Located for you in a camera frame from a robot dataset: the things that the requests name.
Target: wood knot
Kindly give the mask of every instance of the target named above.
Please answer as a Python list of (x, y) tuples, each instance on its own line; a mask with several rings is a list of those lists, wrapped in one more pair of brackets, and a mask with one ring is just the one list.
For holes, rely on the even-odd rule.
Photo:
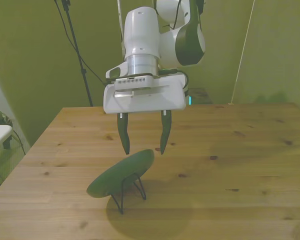
[(239, 192), (240, 189), (238, 189), (238, 188), (227, 188), (226, 191)]
[(291, 216), (285, 216), (285, 217), (283, 218), (283, 220), (293, 220), (293, 217), (291, 217)]
[(294, 142), (293, 142), (293, 141), (290, 141), (290, 140), (284, 140), (283, 142), (284, 142), (286, 145), (288, 145), (288, 146), (291, 146), (291, 145), (294, 144)]
[(63, 167), (66, 167), (66, 166), (68, 166), (68, 164), (65, 163), (65, 162), (56, 165), (56, 167), (58, 167), (58, 168), (63, 168)]
[(218, 156), (210, 156), (210, 160), (217, 160)]
[(239, 136), (239, 137), (242, 137), (244, 138), (246, 135), (240, 131), (233, 131), (233, 133), (236, 135), (236, 136)]
[(85, 229), (88, 226), (88, 222), (87, 221), (82, 221), (80, 222), (80, 229)]
[(113, 140), (114, 138), (112, 137), (112, 136), (110, 136), (110, 135), (107, 135), (107, 136), (105, 136), (105, 138), (107, 139), (107, 140)]
[(186, 177), (188, 177), (188, 175), (186, 175), (186, 174), (184, 174), (184, 173), (179, 173), (179, 174), (178, 174), (178, 177), (179, 177), (179, 178), (186, 178)]

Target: wall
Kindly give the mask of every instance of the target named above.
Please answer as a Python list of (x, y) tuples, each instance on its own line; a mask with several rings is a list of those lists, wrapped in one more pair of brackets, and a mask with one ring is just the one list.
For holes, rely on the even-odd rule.
[(256, 0), (234, 103), (300, 106), (300, 1)]
[[(71, 0), (81, 55), (101, 77), (122, 59), (117, 9), (115, 0)], [(101, 106), (104, 87), (90, 72), (87, 78)], [(53, 0), (0, 1), (0, 86), (31, 145), (62, 107), (89, 105)]]
[[(152, 0), (121, 0), (122, 16)], [(206, 0), (201, 15), (206, 52), (201, 64), (186, 67), (190, 88), (205, 88), (213, 103), (230, 103), (253, 0)], [(159, 25), (166, 25), (162, 20)]]

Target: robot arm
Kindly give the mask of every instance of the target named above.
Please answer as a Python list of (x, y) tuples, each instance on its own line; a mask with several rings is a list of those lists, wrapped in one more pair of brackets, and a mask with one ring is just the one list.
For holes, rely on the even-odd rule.
[[(118, 131), (126, 154), (130, 152), (128, 113), (161, 111), (161, 154), (172, 124), (172, 110), (186, 107), (186, 76), (159, 75), (164, 68), (196, 65), (203, 58), (205, 41), (199, 26), (204, 0), (157, 0), (154, 8), (139, 7), (127, 14), (124, 25), (124, 62), (107, 71), (103, 109), (117, 114)], [(160, 34), (159, 14), (171, 27)]]
[(160, 64), (164, 68), (196, 65), (203, 58), (206, 46), (199, 25), (199, 13), (202, 13), (199, 7), (203, 8), (203, 4), (203, 0), (154, 2), (157, 13), (169, 23), (171, 28), (175, 27), (160, 36)]

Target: green wall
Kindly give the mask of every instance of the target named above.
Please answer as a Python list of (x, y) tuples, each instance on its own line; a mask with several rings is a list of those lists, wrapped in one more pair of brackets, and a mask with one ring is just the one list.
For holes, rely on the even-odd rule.
[(256, 0), (234, 103), (300, 106), (300, 0)]
[[(122, 60), (117, 9), (116, 0), (71, 0), (80, 53), (102, 78)], [(87, 78), (101, 106), (104, 87), (90, 72)], [(0, 86), (30, 144), (61, 108), (89, 105), (53, 0), (0, 0)]]

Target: white cord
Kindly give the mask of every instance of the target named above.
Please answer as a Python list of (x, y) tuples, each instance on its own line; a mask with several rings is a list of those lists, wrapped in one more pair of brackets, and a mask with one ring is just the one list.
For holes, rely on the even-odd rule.
[(121, 49), (122, 49), (122, 56), (124, 59), (126, 55), (126, 49), (125, 49), (125, 40), (124, 40), (124, 27), (122, 23), (121, 0), (117, 0), (117, 3), (118, 3), (119, 24), (120, 24), (121, 37), (122, 37)]
[(240, 72), (241, 62), (242, 62), (242, 58), (243, 58), (243, 56), (244, 56), (244, 51), (245, 51), (245, 47), (246, 47), (246, 42), (247, 42), (247, 37), (248, 37), (248, 31), (249, 31), (249, 27), (250, 27), (250, 22), (251, 22), (252, 13), (253, 13), (253, 11), (254, 11), (254, 6), (255, 6), (255, 0), (253, 0), (253, 3), (252, 3), (251, 13), (250, 13), (250, 18), (249, 18), (248, 27), (247, 27), (247, 29), (246, 29), (246, 34), (245, 34), (244, 44), (243, 44), (242, 53), (241, 53), (241, 58), (240, 58), (240, 63), (239, 63), (239, 68), (238, 68), (238, 72), (236, 73), (236, 79), (235, 79), (234, 88), (233, 88), (233, 92), (232, 92), (232, 98), (231, 98), (231, 103), (232, 103), (232, 104), (234, 103), (234, 97), (235, 97), (235, 92), (236, 92), (236, 87), (237, 87), (237, 82), (238, 82), (238, 77), (239, 77), (239, 72)]

